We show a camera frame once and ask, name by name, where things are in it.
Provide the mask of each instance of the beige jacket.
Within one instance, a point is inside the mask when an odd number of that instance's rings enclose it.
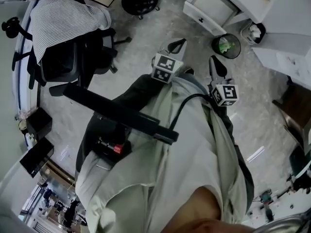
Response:
[[[173,93],[172,84],[167,85],[141,112],[158,118],[162,126],[169,127],[173,96],[180,94]],[[246,212],[247,195],[237,154],[222,120],[208,104],[203,107],[216,141],[223,220],[240,223]],[[148,192],[163,171],[170,146],[139,135],[134,135],[131,143],[133,152],[106,174],[88,203],[86,220],[90,233],[146,232]]]

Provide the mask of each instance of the black office chair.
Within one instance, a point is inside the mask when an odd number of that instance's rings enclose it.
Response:
[[[84,0],[75,0],[85,4]],[[23,30],[17,17],[2,24],[2,30],[9,38],[15,38],[21,33],[26,39],[32,40],[32,35]],[[36,62],[34,49],[25,54],[15,52],[12,63],[14,71],[16,61],[29,56],[27,71],[30,74],[29,88],[33,89],[35,80],[45,86],[47,82],[74,82],[87,89],[94,74],[105,74],[109,70],[118,70],[112,65],[118,52],[115,45],[131,42],[131,38],[114,42],[114,29],[95,30],[72,40],[57,44],[46,49],[39,65]],[[62,96],[67,84],[50,87],[54,97]]]

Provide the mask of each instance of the gray floor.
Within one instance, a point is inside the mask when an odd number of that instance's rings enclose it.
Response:
[[[160,0],[160,11],[153,11],[139,20],[122,9],[121,0],[115,0],[110,7],[113,28],[118,38],[129,35],[133,41],[118,46],[115,65],[119,71],[94,76],[89,89],[110,99],[120,95],[141,74],[151,72],[151,59],[169,37],[188,40],[185,63],[196,71],[196,77],[203,84],[208,84],[207,64],[213,54],[210,47],[213,37],[182,13],[183,3],[183,0]],[[238,28],[236,25],[228,31],[239,35]],[[232,70],[240,90],[239,102],[228,110],[236,143],[245,159],[259,148],[265,149],[248,163],[255,181],[255,194],[267,188],[280,191],[285,188],[291,170],[288,156],[294,148],[294,141],[284,130],[280,113],[271,101],[286,90],[286,77],[264,68],[244,42],[238,58],[220,59]],[[53,129],[48,136],[55,144],[52,159],[74,174],[77,150],[92,111],[67,98],[51,97],[48,88],[49,85],[41,90],[41,106],[53,117]]]

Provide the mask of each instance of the black device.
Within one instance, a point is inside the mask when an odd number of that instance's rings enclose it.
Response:
[[[131,129],[145,133],[170,145],[178,139],[179,134],[173,130],[160,126],[160,120],[117,104],[74,84],[69,83],[67,85],[64,91],[64,96],[97,112],[104,118],[123,125],[124,133],[115,133],[115,135],[122,135],[124,142],[127,139],[125,131]]]
[[[42,138],[30,149],[21,159],[20,163],[27,172],[34,177],[43,165],[50,159],[54,153],[54,145],[46,138]]]
[[[273,199],[271,198],[271,194],[272,194],[272,191],[271,189],[269,189],[260,195],[260,202],[263,203],[260,209],[262,210],[264,208],[265,213],[266,213],[266,218],[269,223],[274,221],[273,212],[269,207],[269,204],[274,202]]]
[[[113,140],[107,141],[99,137],[93,151],[113,167],[132,152],[132,147],[128,140],[125,140],[123,143],[115,143]]]
[[[52,130],[52,117],[42,108],[38,108],[35,113],[26,119],[27,130],[33,134],[37,141],[43,139]]]

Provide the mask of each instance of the wall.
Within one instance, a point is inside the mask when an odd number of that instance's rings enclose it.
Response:
[[[0,203],[0,225],[1,232],[12,233],[37,233],[27,227],[13,212]]]
[[[18,160],[0,183],[0,202],[19,215],[39,179],[39,173],[32,178]]]
[[[269,33],[311,36],[311,0],[276,0],[263,24]]]
[[[22,18],[27,6],[28,2],[23,1],[0,4],[0,23],[14,16]],[[9,39],[5,32],[0,30],[0,43],[0,180],[2,180],[10,167],[23,154],[22,148],[26,149],[26,146],[14,119],[18,110],[12,92],[11,66],[16,38]]]

